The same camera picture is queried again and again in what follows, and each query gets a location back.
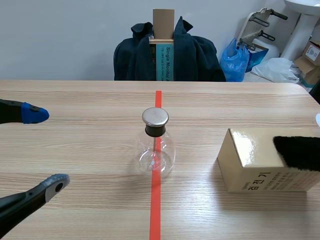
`red tape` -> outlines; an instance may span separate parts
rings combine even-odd
[[[155,92],[155,107],[162,108],[162,92]],[[161,137],[155,139],[154,168],[151,180],[149,240],[161,240]]]

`white plastic bag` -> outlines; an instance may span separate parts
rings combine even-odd
[[[264,61],[259,65],[254,66],[252,68],[252,73],[274,83],[296,84],[299,82],[299,78],[290,71],[292,64],[293,62],[286,58],[271,58],[268,61]]]

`glossy box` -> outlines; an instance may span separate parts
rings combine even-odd
[[[230,128],[218,155],[228,192],[306,192],[320,172],[288,168],[273,138],[314,137],[302,128]]]

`glass bottle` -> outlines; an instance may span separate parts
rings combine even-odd
[[[145,129],[140,133],[135,145],[135,161],[140,171],[152,174],[160,171],[166,175],[174,166],[176,145],[166,131],[168,113],[159,107],[151,107],[142,114]]]

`metal lid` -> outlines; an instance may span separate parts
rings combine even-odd
[[[168,120],[168,113],[159,107],[151,107],[145,110],[142,114],[142,120],[149,127],[162,127],[164,126]]]

